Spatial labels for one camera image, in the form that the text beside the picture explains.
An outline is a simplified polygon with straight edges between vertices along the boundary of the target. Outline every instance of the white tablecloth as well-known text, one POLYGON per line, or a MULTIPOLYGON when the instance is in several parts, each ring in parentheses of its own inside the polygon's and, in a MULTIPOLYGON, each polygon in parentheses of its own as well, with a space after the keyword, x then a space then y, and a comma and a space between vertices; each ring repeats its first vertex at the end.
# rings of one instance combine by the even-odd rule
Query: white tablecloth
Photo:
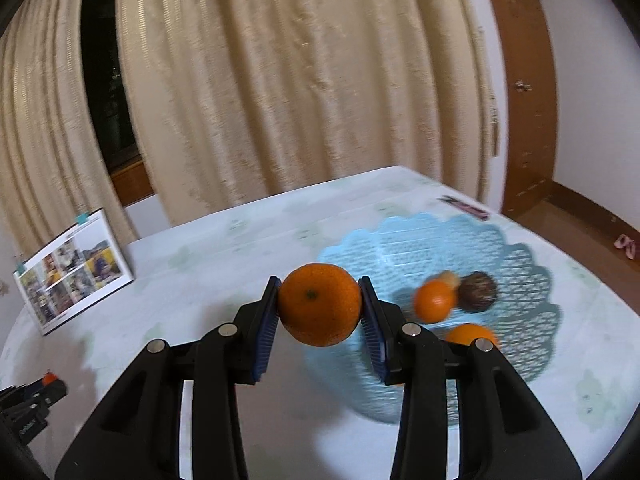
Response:
MULTIPOLYGON (((150 339, 174 345, 201 338, 259 298, 269 276, 284 278, 355 229, 421 211, 442 219, 460 214, 437 200, 443 194, 459 196, 406 168, 291 191, 131 244, 126 253, 136 281, 44 338, 23 311, 0 356, 0 388, 49 369, 69 388, 31 444, 35 457, 52 476, 94 407, 150 339)), ((562 309, 556 355, 530 387, 586 477, 640 400, 640 318, 557 248, 499 215, 490 222, 508 243, 528 244, 536 263, 553 274, 550 300, 562 309)), ((238 389, 252 480, 388 479, 398 427, 353 413, 321 388, 306 373, 302 345, 282 327, 267 374, 256 387, 238 389)), ((454 478, 457 433, 450 435, 454 478)), ((187 423, 180 447, 182 477, 189 479, 187 423)))

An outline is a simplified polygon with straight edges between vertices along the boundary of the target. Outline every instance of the light blue plastic tray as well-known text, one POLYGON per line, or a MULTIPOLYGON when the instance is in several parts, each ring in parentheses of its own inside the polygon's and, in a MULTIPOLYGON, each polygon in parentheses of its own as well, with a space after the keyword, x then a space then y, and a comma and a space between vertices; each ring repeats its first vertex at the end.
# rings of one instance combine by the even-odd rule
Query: light blue plastic tray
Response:
MULTIPOLYGON (((494 306, 480 314, 456 308, 428 328, 437 335, 466 322, 491 328, 500 351, 526 381, 551 361, 561 320, 560 308, 548 302, 551 275, 535 264, 527 245, 507 245, 493 224, 469 216, 442 222, 427 213, 388 218, 373 232, 350 233, 338 246, 322 251, 319 261, 341 266, 356 280, 369 276, 380 300, 398 304, 405 317, 416 322, 412 299, 425 280, 446 269, 460 276, 487 272, 498 284, 494 306)), ((379 382, 360 325, 340 344, 305 352, 312 374, 348 406, 380 422, 399 422, 402 388, 379 382)), ((447 399, 449 425, 457 424, 453 381, 447 381, 447 399)))

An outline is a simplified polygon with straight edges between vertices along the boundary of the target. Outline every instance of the door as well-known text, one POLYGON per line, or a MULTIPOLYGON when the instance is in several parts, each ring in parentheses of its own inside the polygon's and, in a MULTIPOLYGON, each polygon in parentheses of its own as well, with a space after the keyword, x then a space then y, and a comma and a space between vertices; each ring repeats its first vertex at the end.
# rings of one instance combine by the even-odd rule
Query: door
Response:
POLYGON ((510 218, 549 194, 556 161, 556 70, 540 0, 491 0, 507 76, 509 143, 502 212, 510 218))

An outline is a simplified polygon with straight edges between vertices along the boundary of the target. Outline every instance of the window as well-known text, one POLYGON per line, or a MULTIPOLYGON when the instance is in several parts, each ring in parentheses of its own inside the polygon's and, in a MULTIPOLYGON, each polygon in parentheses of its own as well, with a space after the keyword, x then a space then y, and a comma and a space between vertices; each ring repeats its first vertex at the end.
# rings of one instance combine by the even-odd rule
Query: window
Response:
POLYGON ((153 189, 136 145, 120 73, 115 0, 82 0, 82 71, 102 158, 123 206, 153 189))

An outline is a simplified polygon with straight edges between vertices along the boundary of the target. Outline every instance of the orange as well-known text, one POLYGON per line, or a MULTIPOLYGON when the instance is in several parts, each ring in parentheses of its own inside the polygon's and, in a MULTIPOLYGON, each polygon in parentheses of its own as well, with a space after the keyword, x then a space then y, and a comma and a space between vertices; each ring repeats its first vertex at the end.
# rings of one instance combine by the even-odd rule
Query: orange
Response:
POLYGON ((461 345, 471 345, 471 343, 478 339, 479 337, 484 337, 491 341, 494 345, 498 345, 498 339, 495 334, 491 332, 487 327, 476 325, 473 323, 465 323, 460 326, 455 327, 447 333, 445 339, 450 343, 459 343, 461 345))
POLYGON ((301 343, 331 346, 347 339, 360 320, 360 287, 344 269, 307 264, 286 277, 278 292, 278 313, 301 343))
POLYGON ((443 321, 456 306, 456 291, 442 280, 430 280, 414 296, 414 310, 425 323, 443 321))

